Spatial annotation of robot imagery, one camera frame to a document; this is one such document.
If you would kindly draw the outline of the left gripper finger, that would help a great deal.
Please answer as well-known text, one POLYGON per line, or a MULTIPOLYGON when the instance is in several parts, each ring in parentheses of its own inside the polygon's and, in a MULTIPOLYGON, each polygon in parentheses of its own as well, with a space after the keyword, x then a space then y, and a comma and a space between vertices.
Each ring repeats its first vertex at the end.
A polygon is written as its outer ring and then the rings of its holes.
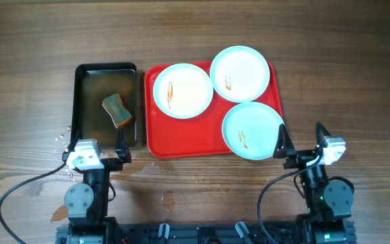
POLYGON ((79 140, 79 131, 78 130, 72 130, 70 134, 70 143, 66 147, 65 152, 70 153, 74 151, 75 145, 79 140))
POLYGON ((122 127, 118 128, 114 151, 121 162, 131 162, 131 153, 129 151, 127 143, 125 142, 122 127))

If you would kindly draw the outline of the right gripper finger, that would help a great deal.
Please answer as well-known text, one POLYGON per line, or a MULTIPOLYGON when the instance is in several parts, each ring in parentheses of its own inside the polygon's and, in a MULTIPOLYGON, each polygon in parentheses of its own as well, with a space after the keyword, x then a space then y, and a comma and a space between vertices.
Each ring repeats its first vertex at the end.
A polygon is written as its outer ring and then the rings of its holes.
POLYGON ((284 124, 279 126, 278 139, 273 153, 273 158, 282 159, 295 157, 296 150, 284 124))
POLYGON ((316 123, 316 142, 318 146, 327 146, 331 134, 320 121, 316 123))

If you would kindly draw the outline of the white plate with long stain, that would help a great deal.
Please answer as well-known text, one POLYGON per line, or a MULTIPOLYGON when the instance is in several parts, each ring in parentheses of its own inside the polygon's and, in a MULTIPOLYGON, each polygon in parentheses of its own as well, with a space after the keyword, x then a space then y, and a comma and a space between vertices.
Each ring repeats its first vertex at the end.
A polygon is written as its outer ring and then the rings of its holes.
POLYGON ((206 71, 194 64, 174 64, 159 73, 152 90, 164 114, 190 119, 203 113, 213 99, 213 84, 206 71))

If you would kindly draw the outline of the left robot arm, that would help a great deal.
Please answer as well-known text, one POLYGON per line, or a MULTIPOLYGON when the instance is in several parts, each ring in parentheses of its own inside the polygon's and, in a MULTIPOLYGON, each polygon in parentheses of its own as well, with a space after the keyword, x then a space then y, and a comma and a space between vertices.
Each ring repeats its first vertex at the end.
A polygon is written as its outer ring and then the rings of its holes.
POLYGON ((83 181, 71 186, 64 196, 69 224, 59 227, 56 244, 127 243, 127 235, 116 218, 108 216, 110 173, 120 171, 131 162, 123 129, 117 133, 113 158, 102 159, 101 148, 95 139, 78 139, 63 153, 63 162, 70 169, 82 173, 83 181))

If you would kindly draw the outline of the green orange sponge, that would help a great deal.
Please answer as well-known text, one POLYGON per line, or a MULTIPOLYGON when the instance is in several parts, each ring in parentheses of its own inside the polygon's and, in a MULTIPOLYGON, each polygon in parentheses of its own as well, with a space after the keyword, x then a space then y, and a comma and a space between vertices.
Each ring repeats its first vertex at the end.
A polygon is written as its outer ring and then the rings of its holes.
POLYGON ((118 93, 104 98, 102 106, 110 115, 116 128, 122 127, 133 120, 132 114, 126 109, 123 99, 118 93))

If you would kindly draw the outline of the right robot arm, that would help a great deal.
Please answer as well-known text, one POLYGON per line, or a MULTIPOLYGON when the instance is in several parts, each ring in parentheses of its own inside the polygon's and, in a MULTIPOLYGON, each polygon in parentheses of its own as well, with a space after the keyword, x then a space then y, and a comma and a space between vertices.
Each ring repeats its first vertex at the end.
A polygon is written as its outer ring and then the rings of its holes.
POLYGON ((299 214, 292 229, 294 243, 356 243, 351 217, 354 185, 341 176, 329 177, 326 167, 346 150, 342 137, 331 135, 318 122, 314 149, 296 150, 284 125, 279 126, 275 158, 285 158, 285 169, 297 169, 307 213, 299 214))

